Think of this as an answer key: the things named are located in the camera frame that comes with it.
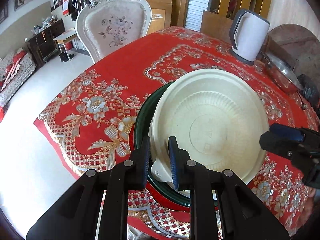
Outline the person's right hand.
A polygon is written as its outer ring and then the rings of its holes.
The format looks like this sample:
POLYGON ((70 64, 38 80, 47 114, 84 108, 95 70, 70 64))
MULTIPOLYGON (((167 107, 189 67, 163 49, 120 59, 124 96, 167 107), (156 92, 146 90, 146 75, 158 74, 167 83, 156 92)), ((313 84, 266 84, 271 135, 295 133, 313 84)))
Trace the person's right hand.
POLYGON ((313 189, 309 194, 309 197, 305 202, 305 206, 304 206, 304 212, 307 216, 310 216, 312 214, 313 209, 318 200, 319 200, 319 189, 313 189))

